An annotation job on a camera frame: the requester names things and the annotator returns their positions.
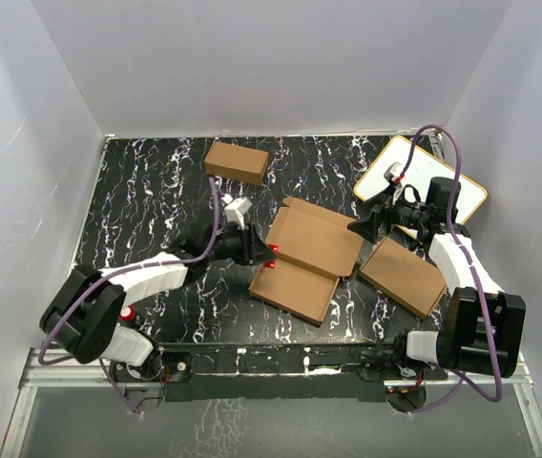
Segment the small red block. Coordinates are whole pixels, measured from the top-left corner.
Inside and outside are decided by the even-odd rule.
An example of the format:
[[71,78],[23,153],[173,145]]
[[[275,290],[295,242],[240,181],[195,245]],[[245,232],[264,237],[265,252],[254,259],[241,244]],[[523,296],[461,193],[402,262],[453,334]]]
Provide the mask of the small red block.
[[270,252],[270,255],[267,259],[267,261],[264,263],[264,267],[266,268],[274,268],[275,265],[276,265],[276,260],[277,260],[277,257],[278,257],[278,254],[279,254],[279,246],[276,245],[276,244],[271,244],[269,243],[267,245],[267,248]]

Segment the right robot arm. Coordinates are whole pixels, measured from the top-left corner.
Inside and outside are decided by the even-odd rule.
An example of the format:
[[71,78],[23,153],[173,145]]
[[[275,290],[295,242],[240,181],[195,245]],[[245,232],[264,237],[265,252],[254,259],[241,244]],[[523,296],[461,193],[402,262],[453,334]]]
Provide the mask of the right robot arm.
[[408,331],[395,341],[392,370],[410,379],[425,364],[443,369],[509,378],[517,366],[524,327],[524,300],[502,290],[478,261],[468,230],[456,222],[457,180],[433,177],[424,198],[405,198],[405,186],[396,178],[368,199],[366,219],[348,224],[348,230],[376,242],[382,229],[396,225],[417,233],[429,258],[441,271],[450,304],[437,332]]

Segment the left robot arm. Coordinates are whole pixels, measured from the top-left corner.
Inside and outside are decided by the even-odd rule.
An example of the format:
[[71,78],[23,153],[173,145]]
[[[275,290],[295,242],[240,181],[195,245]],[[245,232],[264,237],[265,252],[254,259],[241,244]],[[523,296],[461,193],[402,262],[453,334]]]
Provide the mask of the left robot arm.
[[195,237],[179,239],[169,251],[122,268],[73,268],[39,327],[81,364],[99,358],[128,364],[143,381],[156,378],[163,359],[156,344],[138,331],[134,305],[200,278],[209,264],[231,260],[243,266],[273,268],[279,247],[264,243],[251,224],[211,226]]

